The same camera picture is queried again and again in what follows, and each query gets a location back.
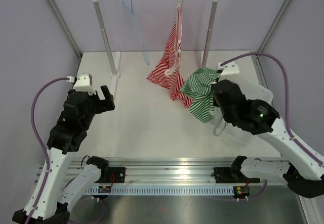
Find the red striped tank top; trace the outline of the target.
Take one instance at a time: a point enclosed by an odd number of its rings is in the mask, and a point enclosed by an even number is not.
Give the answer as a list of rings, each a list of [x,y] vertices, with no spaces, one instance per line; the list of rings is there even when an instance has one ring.
[[[180,89],[184,79],[180,74],[182,39],[182,6],[177,5],[176,20],[167,40],[165,51],[156,67],[148,74],[147,79],[169,90],[170,98],[181,100],[185,108],[189,108],[192,99],[183,94]]]

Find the blue wire hanger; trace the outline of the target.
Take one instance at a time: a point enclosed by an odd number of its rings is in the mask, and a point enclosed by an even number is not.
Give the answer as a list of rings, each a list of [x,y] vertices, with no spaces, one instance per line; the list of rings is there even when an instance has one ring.
[[[140,49],[140,53],[141,53],[145,63],[147,64],[147,66],[149,66],[150,59],[148,57],[148,54],[147,54],[147,51],[145,48],[145,40],[143,37],[143,33],[142,33],[141,27],[140,27],[137,17],[136,17],[136,13],[135,13],[134,6],[133,6],[133,0],[129,0],[129,2],[123,1],[123,8],[124,8],[125,14],[127,16],[127,19],[130,23],[130,27],[134,34],[137,46]]]

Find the green striped tank top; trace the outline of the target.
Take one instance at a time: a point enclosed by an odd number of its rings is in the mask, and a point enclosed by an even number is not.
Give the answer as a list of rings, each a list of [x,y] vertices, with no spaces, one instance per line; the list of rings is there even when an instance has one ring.
[[[222,70],[202,67],[194,71],[180,89],[192,99],[189,112],[202,123],[213,125],[213,134],[220,136],[227,126],[220,108],[214,105],[211,86],[220,79]]]

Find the red wire hanger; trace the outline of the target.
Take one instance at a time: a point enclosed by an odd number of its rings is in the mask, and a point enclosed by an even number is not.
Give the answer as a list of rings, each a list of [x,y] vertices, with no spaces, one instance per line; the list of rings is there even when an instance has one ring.
[[[178,16],[181,16],[182,15],[183,1],[184,0],[181,0],[181,2],[177,5]]]

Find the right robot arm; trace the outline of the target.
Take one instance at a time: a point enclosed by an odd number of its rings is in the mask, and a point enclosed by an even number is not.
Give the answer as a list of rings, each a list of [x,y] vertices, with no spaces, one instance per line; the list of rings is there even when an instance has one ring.
[[[217,183],[274,181],[305,198],[323,195],[323,156],[295,135],[271,105],[247,99],[239,85],[227,79],[212,83],[211,90],[227,123],[266,141],[284,157],[275,161],[237,156],[229,167],[214,168]]]

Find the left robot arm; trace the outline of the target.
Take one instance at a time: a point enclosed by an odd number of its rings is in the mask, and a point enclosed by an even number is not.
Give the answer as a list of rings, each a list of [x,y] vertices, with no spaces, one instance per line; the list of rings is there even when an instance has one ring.
[[[95,182],[109,178],[108,160],[92,156],[83,171],[67,186],[63,186],[66,172],[75,158],[95,115],[115,109],[113,95],[101,86],[104,99],[97,93],[68,92],[63,111],[51,129],[47,142],[44,169],[29,203],[15,211],[16,223],[68,223],[70,213],[85,191]]]

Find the white clothes rack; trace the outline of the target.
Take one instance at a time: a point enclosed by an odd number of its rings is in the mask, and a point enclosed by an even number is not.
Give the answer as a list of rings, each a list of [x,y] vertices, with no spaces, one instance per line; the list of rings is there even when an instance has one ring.
[[[103,20],[100,5],[99,5],[99,0],[92,0],[92,2],[94,5],[94,8],[95,8],[96,16],[97,16],[98,23],[99,23],[99,28],[100,28],[100,31],[102,34],[108,62],[109,62],[110,69],[111,69],[110,89],[112,91],[112,94],[115,96],[116,92],[117,92],[118,80],[120,78],[120,73],[118,70],[119,70],[119,65],[120,65],[121,52],[116,52],[115,56],[112,55],[111,47],[110,47],[109,40],[108,40],[108,35],[107,35],[106,29],[105,29],[104,20]],[[215,21],[217,4],[218,4],[218,0],[212,1],[206,42],[205,42],[205,47],[204,47],[204,51],[202,53],[202,58],[201,58],[201,66],[203,66],[203,67],[205,67],[207,64],[208,53],[210,51],[210,43],[211,43],[211,38],[212,38],[212,33],[213,33],[213,26],[214,26],[214,21]]]

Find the clear plastic basket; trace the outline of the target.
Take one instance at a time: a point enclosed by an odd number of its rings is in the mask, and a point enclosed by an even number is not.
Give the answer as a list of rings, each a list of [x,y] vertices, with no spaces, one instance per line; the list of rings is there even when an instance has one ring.
[[[241,145],[251,143],[255,135],[270,128],[269,119],[273,93],[241,75],[218,80],[211,86],[214,105],[220,108],[227,123],[224,136]]]

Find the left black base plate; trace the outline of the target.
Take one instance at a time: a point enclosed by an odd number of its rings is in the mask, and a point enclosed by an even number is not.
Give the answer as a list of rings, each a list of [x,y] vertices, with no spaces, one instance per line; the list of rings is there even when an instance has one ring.
[[[103,170],[97,183],[124,183],[126,176],[125,167],[108,167],[106,170]]]

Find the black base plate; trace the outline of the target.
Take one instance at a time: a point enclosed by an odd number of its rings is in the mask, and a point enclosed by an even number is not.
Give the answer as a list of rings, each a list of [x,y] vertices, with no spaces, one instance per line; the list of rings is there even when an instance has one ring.
[[[233,170],[230,167],[214,167],[212,176],[218,184],[258,184],[259,178],[248,178],[239,170]]]
[[[106,170],[103,170],[97,183],[124,183],[126,176],[125,167],[108,167]]]

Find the aluminium mounting rail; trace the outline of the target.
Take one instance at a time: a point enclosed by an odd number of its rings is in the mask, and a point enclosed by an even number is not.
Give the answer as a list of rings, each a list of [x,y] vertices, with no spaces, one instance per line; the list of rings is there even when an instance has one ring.
[[[233,157],[223,158],[107,158],[110,167],[124,167],[126,186],[215,185],[215,167],[228,167]]]

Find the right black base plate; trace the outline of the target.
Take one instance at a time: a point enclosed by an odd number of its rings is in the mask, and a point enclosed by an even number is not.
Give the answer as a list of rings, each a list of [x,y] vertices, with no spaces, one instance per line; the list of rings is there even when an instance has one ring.
[[[218,184],[258,184],[259,178],[248,178],[239,170],[233,170],[230,167],[214,167],[212,176]]]

